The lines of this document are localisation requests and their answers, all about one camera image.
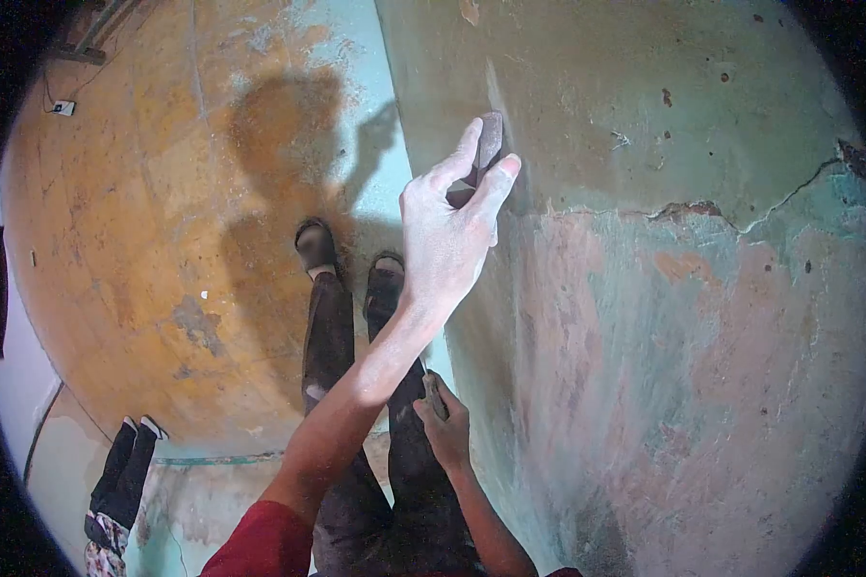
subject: electrical outlet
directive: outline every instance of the electrical outlet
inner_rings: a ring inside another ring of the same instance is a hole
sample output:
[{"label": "electrical outlet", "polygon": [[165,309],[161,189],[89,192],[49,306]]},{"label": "electrical outlet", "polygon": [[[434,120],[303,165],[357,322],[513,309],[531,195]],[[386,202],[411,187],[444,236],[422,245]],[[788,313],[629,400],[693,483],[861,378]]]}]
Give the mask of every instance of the electrical outlet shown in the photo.
[{"label": "electrical outlet", "polygon": [[55,100],[54,108],[51,111],[55,114],[63,114],[64,116],[71,116],[74,114],[74,106],[76,102],[71,102],[70,100]]}]

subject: leg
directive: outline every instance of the leg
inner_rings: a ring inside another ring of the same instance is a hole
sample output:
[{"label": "leg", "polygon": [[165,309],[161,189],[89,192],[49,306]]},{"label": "leg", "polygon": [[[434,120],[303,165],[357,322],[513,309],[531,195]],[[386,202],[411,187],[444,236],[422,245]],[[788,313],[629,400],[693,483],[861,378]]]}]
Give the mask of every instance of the leg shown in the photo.
[{"label": "leg", "polygon": [[[397,296],[384,286],[375,294],[379,297],[366,306],[370,340],[392,317],[398,302]],[[424,396],[423,375],[423,366],[416,360],[388,401],[392,437],[389,477],[399,548],[411,571],[468,570],[478,562],[477,554],[455,491],[433,455],[423,422],[412,406]]]},{"label": "leg", "polygon": [[100,507],[101,513],[109,515],[113,521],[128,530],[131,530],[135,517],[139,514],[141,493],[144,491],[144,482],[156,442],[157,433],[142,423],[135,439],[135,448],[132,449],[128,464],[119,477],[118,485]]},{"label": "leg", "polygon": [[90,493],[89,507],[95,511],[104,497],[115,491],[119,484],[119,477],[128,463],[128,456],[132,454],[132,446],[135,444],[135,423],[131,419],[122,422],[122,427],[113,439],[113,446],[106,456],[106,464],[102,468],[102,477],[96,484],[96,488]]},{"label": "leg", "polygon": [[[299,251],[304,251],[306,238],[301,237]],[[332,271],[314,274],[303,358],[302,397],[307,414],[355,361],[353,295]],[[381,554],[383,536],[391,522],[392,509],[366,454],[359,451],[318,510],[313,546],[318,571],[379,572],[378,559],[385,557]]]}]

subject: crack in wall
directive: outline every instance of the crack in wall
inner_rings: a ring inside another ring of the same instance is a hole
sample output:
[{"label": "crack in wall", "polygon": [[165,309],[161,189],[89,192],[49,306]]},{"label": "crack in wall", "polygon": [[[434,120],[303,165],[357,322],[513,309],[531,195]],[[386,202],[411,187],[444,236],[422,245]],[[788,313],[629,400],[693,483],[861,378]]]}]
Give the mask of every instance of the crack in wall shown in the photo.
[{"label": "crack in wall", "polygon": [[832,159],[828,159],[820,164],[820,166],[815,170],[815,173],[805,182],[798,185],[795,190],[789,192],[785,198],[775,203],[769,209],[766,210],[766,213],[763,214],[762,217],[750,223],[750,225],[745,226],[744,228],[738,228],[738,226],[729,220],[718,208],[718,205],[714,201],[687,201],[687,202],[669,202],[664,205],[663,208],[658,209],[657,211],[653,211],[651,213],[645,211],[623,211],[620,209],[606,209],[604,211],[594,211],[588,208],[583,209],[575,209],[569,211],[562,211],[559,213],[552,214],[552,217],[562,217],[566,214],[592,214],[594,216],[599,216],[602,214],[615,213],[624,216],[639,216],[644,217],[649,222],[657,222],[662,221],[664,219],[676,219],[681,216],[685,216],[687,214],[704,214],[708,216],[716,216],[721,218],[725,223],[730,226],[738,235],[746,235],[750,233],[754,226],[760,225],[763,223],[771,214],[773,214],[777,209],[785,205],[789,200],[797,195],[799,191],[803,188],[808,187],[811,183],[813,183],[821,173],[828,168],[829,166],[833,166],[834,164],[844,163],[845,161],[840,157],[835,157]]}]

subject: person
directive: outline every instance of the person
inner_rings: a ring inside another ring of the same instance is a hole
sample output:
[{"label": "person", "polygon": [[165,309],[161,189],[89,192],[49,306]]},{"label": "person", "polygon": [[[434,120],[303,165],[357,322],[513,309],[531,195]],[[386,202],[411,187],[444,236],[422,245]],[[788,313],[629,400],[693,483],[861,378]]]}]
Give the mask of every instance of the person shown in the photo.
[{"label": "person", "polygon": [[[469,414],[440,384],[437,416],[417,356],[471,290],[497,243],[497,211],[519,174],[508,155],[462,209],[447,188],[472,169],[482,121],[455,152],[401,194],[404,259],[382,253],[369,269],[369,352],[355,360],[353,298],[328,225],[308,219],[295,249],[311,276],[303,360],[306,416],[276,478],[243,515],[201,575],[536,575],[491,508],[469,459]],[[389,506],[362,444],[383,406],[390,416]]]},{"label": "person", "polygon": [[150,459],[158,440],[167,433],[149,416],[141,425],[127,416],[106,456],[102,476],[90,493],[89,511],[84,532],[89,543],[84,550],[87,575],[90,577],[125,577],[122,560],[128,545],[128,533],[139,514],[141,493],[148,476]]}]

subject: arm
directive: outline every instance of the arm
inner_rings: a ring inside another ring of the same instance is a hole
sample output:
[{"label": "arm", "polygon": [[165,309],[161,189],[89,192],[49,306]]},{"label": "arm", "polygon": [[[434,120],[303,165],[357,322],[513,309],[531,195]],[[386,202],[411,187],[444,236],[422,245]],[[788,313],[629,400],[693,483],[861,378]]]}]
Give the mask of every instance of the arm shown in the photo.
[{"label": "arm", "polygon": [[449,409],[449,418],[441,420],[427,399],[414,401],[414,410],[424,422],[433,453],[459,499],[462,516],[485,571],[499,577],[537,575],[533,561],[500,520],[474,476],[468,450],[468,409],[439,379],[439,375],[437,378],[439,394]]},{"label": "arm", "polygon": [[468,175],[481,134],[472,122],[455,153],[411,181],[400,197],[404,291],[394,317],[305,418],[289,440],[276,479],[260,497],[280,502],[314,525],[333,481],[357,455],[372,424],[407,370],[471,290],[487,248],[496,244],[497,211],[520,170],[509,155],[489,170],[462,209],[446,189]]}]

